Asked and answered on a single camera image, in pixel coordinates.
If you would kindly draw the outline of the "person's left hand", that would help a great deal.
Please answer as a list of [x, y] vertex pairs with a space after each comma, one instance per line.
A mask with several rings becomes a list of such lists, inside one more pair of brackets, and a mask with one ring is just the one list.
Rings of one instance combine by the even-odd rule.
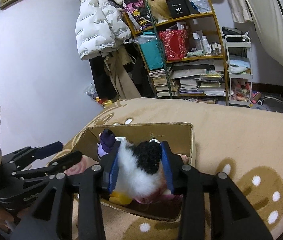
[[15, 218], [8, 211], [0, 207], [0, 229], [4, 232], [14, 231]]

